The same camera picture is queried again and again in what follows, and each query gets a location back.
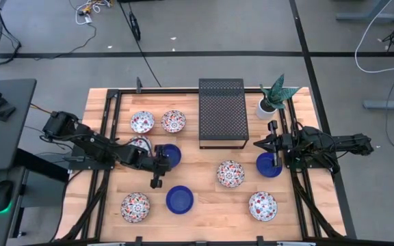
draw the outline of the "perforated metal box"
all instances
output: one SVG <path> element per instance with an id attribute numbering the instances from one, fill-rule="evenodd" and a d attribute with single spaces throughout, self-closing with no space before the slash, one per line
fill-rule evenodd
<path id="1" fill-rule="evenodd" d="M 199 79 L 200 149 L 242 149 L 249 140 L 243 79 Z"/>

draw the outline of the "concrete floor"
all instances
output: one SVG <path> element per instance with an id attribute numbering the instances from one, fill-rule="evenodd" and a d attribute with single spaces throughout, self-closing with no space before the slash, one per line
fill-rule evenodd
<path id="1" fill-rule="evenodd" d="M 297 0 L 309 50 L 354 51 L 367 24 L 337 22 L 334 14 L 367 10 L 375 2 Z M 165 0 L 132 7 L 142 28 L 144 51 L 302 50 L 286 0 Z M 394 12 L 394 1 L 387 11 Z M 3 9 L 9 30 L 23 43 L 21 53 L 62 53 L 83 44 L 92 30 L 76 25 L 74 15 L 63 0 L 9 0 Z M 77 52 L 138 52 L 118 6 L 94 14 L 93 21 L 97 37 Z M 385 44 L 377 39 L 392 29 L 394 24 L 374 25 L 361 51 L 384 51 Z M 10 47 L 3 38 L 0 53 L 10 52 Z M 148 61 L 164 87 L 195 87 L 202 77 L 239 77 L 247 86 L 271 85 L 282 73 L 286 86 L 310 86 L 302 57 L 149 57 Z M 360 63 L 377 70 L 394 66 L 394 58 L 361 58 Z M 394 241 L 394 148 L 385 137 L 384 112 L 362 106 L 364 99 L 386 98 L 394 71 L 365 74 L 350 57 L 314 57 L 313 66 L 332 134 L 364 133 L 376 147 L 371 156 L 348 154 L 340 159 L 357 237 Z M 15 59 L 0 66 L 0 79 L 38 80 L 34 103 L 80 116 L 89 88 L 134 87 L 136 76 L 145 87 L 156 86 L 141 57 Z M 31 110 L 27 125 L 42 128 L 46 120 L 47 115 Z M 389 129 L 394 140 L 394 112 L 389 115 Z M 20 146 L 32 153 L 63 152 L 39 141 L 37 132 L 28 129 Z M 49 196 L 58 201 L 59 191 L 56 188 Z M 9 244 L 48 241 L 57 225 L 57 204 L 27 209 L 21 230 L 28 235 Z"/>

